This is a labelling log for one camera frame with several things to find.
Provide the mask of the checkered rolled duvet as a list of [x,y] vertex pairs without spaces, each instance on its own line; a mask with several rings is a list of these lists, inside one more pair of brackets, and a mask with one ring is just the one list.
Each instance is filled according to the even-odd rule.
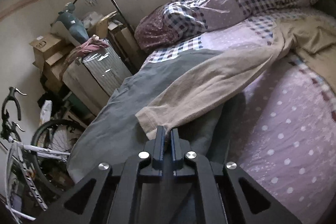
[[269,10],[309,7],[318,0],[171,0],[135,29],[140,48],[152,53],[187,38],[234,26]]

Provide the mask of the folded blue-grey clothes stack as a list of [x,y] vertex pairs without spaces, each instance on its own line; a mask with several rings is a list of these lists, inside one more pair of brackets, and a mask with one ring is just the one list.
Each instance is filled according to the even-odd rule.
[[[218,51],[188,50],[172,60],[148,63],[125,79],[74,145],[67,163],[72,180],[79,182],[101,162],[124,163],[140,152],[150,139],[142,124],[156,121],[152,130],[166,124],[165,115],[153,110],[151,102],[181,75],[217,55]],[[223,163],[233,118],[244,106],[245,96],[239,93],[203,116],[179,125],[179,136],[209,161]]]

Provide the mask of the pink cloth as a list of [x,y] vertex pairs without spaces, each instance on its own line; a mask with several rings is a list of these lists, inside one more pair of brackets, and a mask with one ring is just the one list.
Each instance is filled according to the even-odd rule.
[[91,38],[89,38],[85,43],[81,44],[80,46],[77,46],[74,48],[66,57],[59,77],[60,80],[63,80],[64,72],[67,70],[67,68],[78,58],[78,57],[84,57],[88,55],[89,53],[99,51],[104,48],[108,48],[109,44],[105,42],[104,40],[100,39],[97,35],[93,35]]

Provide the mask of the checkered bed sheet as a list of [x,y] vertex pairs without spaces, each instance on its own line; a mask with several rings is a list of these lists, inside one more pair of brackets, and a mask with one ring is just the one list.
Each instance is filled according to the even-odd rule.
[[[200,49],[268,46],[277,19],[319,16],[315,9],[267,11],[197,36]],[[289,52],[241,92],[229,156],[303,223],[317,223],[335,196],[335,87]]]

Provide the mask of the white striped storage box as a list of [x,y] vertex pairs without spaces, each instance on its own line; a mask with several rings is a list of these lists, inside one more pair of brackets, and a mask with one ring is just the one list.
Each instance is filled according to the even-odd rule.
[[96,116],[124,79],[132,76],[112,46],[77,57],[63,73],[62,81]]

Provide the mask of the white bicycle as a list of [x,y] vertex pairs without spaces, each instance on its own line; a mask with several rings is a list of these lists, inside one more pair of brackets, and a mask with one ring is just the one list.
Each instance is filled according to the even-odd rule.
[[45,122],[35,131],[31,143],[23,143],[20,125],[11,121],[7,109],[14,102],[18,120],[22,111],[16,97],[20,90],[9,87],[1,107],[1,138],[9,144],[4,174],[5,208],[14,223],[34,221],[34,217],[21,211],[23,196],[30,194],[41,211],[48,209],[53,200],[74,186],[67,171],[67,163],[75,143],[85,128],[71,118],[56,119],[51,116],[52,103],[45,102]]

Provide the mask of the beige long-sleeve garment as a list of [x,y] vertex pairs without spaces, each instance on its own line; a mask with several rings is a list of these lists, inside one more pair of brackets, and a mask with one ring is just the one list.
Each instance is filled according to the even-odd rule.
[[166,131],[189,123],[223,104],[258,78],[290,49],[313,57],[335,53],[335,27],[319,16],[277,19],[268,46],[227,50],[177,78],[135,116],[148,139],[158,126]]

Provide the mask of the cardboard boxes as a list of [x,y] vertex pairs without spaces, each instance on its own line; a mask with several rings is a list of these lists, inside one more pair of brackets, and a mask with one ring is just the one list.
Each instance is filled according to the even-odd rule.
[[45,78],[46,89],[58,93],[63,86],[60,72],[74,45],[51,33],[37,37],[29,45],[33,48],[35,57],[33,64]]

